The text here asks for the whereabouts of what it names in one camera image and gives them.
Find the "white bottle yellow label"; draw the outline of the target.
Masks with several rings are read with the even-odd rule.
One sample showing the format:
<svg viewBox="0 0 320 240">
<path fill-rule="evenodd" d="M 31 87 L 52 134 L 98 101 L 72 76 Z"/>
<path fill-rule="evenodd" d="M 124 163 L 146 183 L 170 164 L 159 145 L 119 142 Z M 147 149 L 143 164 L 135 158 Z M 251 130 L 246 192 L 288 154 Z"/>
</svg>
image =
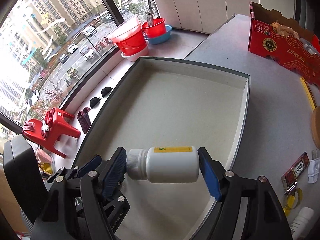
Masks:
<svg viewBox="0 0 320 240">
<path fill-rule="evenodd" d="M 126 160 L 131 179 L 159 184 L 194 183 L 199 169 L 199 155 L 194 146 L 133 148 Z"/>
</svg>

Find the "white bottle blue label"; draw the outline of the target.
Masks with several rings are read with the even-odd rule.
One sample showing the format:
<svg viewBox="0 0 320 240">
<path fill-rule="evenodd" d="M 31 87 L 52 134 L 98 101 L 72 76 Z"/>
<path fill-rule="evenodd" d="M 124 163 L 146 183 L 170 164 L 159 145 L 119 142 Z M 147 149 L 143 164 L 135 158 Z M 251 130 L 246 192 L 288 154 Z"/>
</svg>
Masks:
<svg viewBox="0 0 320 240">
<path fill-rule="evenodd" d="M 303 207 L 297 217 L 290 225 L 291 236 L 293 240 L 297 240 L 304 231 L 310 219 L 314 215 L 314 210 L 309 207 Z"/>
</svg>

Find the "red plastic stool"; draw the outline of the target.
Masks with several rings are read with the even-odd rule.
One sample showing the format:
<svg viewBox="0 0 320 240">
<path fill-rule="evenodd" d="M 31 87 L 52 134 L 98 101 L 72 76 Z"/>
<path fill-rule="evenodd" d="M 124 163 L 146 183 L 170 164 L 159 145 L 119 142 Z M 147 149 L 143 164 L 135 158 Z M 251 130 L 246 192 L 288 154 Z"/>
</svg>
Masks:
<svg viewBox="0 0 320 240">
<path fill-rule="evenodd" d="M 65 118 L 72 120 L 74 115 L 54 107 L 47 111 L 42 120 L 30 119 L 25 122 L 22 134 L 50 152 L 66 158 L 64 153 L 55 148 L 56 141 L 60 140 L 62 135 L 79 138 L 81 132 L 70 125 Z"/>
</svg>

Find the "red patterned small box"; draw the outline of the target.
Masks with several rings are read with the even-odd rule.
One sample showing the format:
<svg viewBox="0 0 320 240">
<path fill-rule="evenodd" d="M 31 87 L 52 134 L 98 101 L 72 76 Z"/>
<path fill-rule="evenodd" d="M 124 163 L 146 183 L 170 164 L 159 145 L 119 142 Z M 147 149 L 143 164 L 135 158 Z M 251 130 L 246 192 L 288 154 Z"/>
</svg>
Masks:
<svg viewBox="0 0 320 240">
<path fill-rule="evenodd" d="M 307 152 L 302 153 L 295 163 L 281 176 L 283 188 L 288 189 L 292 186 L 300 175 L 308 168 L 309 164 L 310 160 Z"/>
</svg>

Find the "white power adapter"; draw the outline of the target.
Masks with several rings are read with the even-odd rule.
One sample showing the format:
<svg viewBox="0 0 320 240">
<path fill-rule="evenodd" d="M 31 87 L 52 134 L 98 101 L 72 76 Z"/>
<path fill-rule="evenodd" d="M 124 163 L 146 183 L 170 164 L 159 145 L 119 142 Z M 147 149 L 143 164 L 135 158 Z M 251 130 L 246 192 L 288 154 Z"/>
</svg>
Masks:
<svg viewBox="0 0 320 240">
<path fill-rule="evenodd" d="M 311 160 L 308 166 L 308 183 L 314 184 L 319 176 L 319 157 L 317 151 L 311 151 Z"/>
</svg>

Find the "dark slippers pair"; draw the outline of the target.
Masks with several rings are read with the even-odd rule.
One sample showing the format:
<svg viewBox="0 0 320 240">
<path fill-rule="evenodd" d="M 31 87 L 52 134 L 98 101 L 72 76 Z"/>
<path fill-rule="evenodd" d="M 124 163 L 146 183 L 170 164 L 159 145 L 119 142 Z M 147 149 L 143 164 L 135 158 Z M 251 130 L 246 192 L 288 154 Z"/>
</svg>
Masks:
<svg viewBox="0 0 320 240">
<path fill-rule="evenodd" d="M 89 118 L 89 111 L 91 109 L 89 107 L 84 107 L 83 110 L 78 111 L 77 113 L 77 120 L 80 123 L 80 126 L 82 128 L 82 131 L 87 134 L 90 126 L 91 126 L 91 121 Z"/>
</svg>

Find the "green shallow tray box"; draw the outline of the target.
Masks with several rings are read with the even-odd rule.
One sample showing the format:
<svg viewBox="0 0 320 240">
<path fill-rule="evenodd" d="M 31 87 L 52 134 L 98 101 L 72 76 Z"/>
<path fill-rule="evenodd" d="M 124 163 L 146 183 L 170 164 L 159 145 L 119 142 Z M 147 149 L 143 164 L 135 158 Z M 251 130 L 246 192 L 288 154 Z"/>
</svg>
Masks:
<svg viewBox="0 0 320 240">
<path fill-rule="evenodd" d="M 250 77 L 201 62 L 142 57 L 98 111 L 75 163 L 118 147 L 204 147 L 225 169 L 233 166 L 246 121 Z M 130 210 L 120 239 L 190 239 L 213 209 L 204 179 L 153 184 L 126 177 Z"/>
</svg>

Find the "white basin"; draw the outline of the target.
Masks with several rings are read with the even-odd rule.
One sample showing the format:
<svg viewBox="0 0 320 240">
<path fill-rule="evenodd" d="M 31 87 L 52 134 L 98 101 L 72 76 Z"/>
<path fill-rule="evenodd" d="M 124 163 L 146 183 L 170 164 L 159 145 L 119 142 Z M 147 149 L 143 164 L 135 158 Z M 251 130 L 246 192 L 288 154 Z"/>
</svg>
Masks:
<svg viewBox="0 0 320 240">
<path fill-rule="evenodd" d="M 141 51 L 133 54 L 133 55 L 126 55 L 124 53 L 121 53 L 121 56 L 124 58 L 124 59 L 127 59 L 131 62 L 135 62 L 139 57 L 141 56 L 147 56 L 149 54 L 149 42 L 146 41 L 146 46 L 144 49 L 142 49 Z"/>
</svg>

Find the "large red bucket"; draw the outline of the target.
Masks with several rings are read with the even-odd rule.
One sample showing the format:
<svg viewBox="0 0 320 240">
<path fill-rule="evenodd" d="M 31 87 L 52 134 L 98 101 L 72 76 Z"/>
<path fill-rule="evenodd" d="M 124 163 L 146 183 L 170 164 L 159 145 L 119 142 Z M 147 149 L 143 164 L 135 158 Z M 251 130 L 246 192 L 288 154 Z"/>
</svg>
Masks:
<svg viewBox="0 0 320 240">
<path fill-rule="evenodd" d="M 134 55 L 146 47 L 141 21 L 137 15 L 116 27 L 107 38 L 126 56 Z"/>
</svg>

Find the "blue basin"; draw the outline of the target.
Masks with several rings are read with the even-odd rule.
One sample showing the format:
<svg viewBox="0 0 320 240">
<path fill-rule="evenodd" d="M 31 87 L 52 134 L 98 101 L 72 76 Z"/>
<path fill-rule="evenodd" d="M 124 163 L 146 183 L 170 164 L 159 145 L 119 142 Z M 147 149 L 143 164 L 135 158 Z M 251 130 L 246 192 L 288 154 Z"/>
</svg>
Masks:
<svg viewBox="0 0 320 240">
<path fill-rule="evenodd" d="M 170 37 L 171 37 L 171 31 L 172 31 L 172 26 L 170 25 L 165 25 L 166 28 L 166 33 L 164 33 L 163 35 L 157 36 L 157 37 L 146 37 L 146 40 L 149 42 L 149 44 L 161 44 L 166 42 Z"/>
</svg>

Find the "small red basin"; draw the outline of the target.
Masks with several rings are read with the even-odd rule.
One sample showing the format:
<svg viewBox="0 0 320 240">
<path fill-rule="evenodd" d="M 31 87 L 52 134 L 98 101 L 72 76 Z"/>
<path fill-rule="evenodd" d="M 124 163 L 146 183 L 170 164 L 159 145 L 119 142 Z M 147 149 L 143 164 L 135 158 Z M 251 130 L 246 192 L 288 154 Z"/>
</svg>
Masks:
<svg viewBox="0 0 320 240">
<path fill-rule="evenodd" d="M 144 22 L 142 24 L 142 31 L 148 38 L 154 38 L 165 34 L 165 19 L 162 17 L 154 18 L 153 25 L 148 25 L 148 22 Z"/>
</svg>

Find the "red fruit cardboard box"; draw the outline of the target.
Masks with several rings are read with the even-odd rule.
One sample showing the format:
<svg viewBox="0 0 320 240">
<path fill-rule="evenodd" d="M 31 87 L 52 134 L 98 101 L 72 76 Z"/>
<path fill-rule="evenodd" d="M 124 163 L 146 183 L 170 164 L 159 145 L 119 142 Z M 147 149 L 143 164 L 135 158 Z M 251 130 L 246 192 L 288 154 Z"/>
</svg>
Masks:
<svg viewBox="0 0 320 240">
<path fill-rule="evenodd" d="M 281 12 L 251 2 L 248 51 L 271 58 L 319 87 L 319 38 Z"/>
</svg>

